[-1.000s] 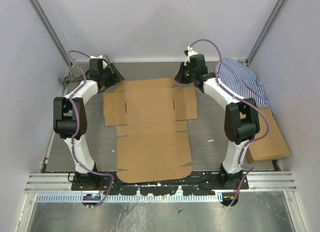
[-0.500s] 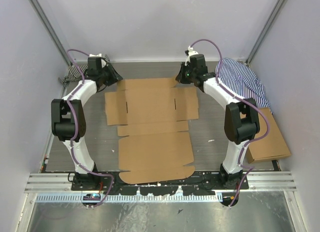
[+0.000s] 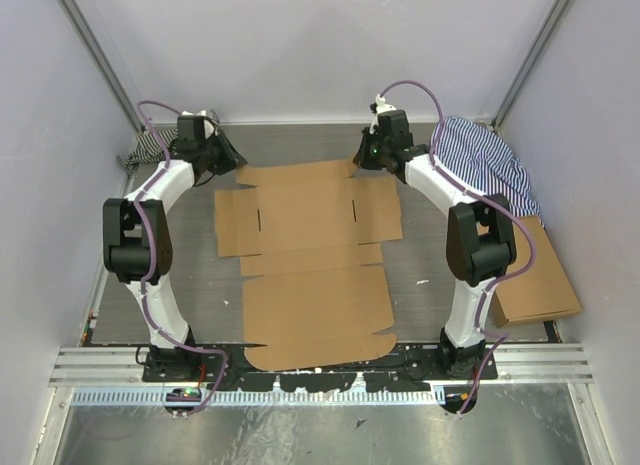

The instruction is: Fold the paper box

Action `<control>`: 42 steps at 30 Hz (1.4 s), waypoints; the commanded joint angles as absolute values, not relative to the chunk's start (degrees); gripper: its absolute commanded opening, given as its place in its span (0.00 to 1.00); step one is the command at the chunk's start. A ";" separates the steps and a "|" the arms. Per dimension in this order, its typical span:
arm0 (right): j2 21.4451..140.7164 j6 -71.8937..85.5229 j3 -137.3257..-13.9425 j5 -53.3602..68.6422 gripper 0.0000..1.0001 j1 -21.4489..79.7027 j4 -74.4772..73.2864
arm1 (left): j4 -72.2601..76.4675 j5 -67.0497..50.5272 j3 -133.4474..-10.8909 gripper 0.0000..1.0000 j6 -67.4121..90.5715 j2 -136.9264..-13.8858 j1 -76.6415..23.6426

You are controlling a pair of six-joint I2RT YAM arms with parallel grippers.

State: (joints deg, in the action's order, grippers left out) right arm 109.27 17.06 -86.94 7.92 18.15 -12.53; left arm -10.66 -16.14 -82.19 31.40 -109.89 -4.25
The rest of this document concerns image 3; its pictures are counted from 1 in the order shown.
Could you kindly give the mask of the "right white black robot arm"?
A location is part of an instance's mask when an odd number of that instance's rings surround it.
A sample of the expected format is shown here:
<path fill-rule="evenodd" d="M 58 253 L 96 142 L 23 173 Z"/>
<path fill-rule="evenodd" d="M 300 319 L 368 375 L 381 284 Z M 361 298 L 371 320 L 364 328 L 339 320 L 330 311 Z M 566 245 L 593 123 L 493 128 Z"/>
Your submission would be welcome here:
<path fill-rule="evenodd" d="M 445 215 L 445 257 L 455 287 L 437 357 L 447 377 L 466 377 L 487 356 L 489 302 L 517 257 L 508 199 L 483 195 L 463 182 L 436 157 L 434 144 L 415 144 L 407 128 L 365 127 L 353 163 L 363 170 L 387 170 Z"/>

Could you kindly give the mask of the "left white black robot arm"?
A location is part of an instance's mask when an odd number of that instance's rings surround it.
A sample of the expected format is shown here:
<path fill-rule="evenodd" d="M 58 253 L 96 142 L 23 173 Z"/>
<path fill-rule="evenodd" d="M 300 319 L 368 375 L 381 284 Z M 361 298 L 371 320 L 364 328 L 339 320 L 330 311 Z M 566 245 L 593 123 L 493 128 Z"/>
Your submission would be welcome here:
<path fill-rule="evenodd" d="M 134 296 L 149 330 L 147 380 L 193 380 L 201 373 L 202 357 L 209 353 L 196 346 L 172 290 L 167 213 L 204 172 L 215 177 L 245 164 L 221 131 L 201 139 L 179 137 L 174 150 L 164 153 L 142 185 L 103 204 L 105 268 Z"/>

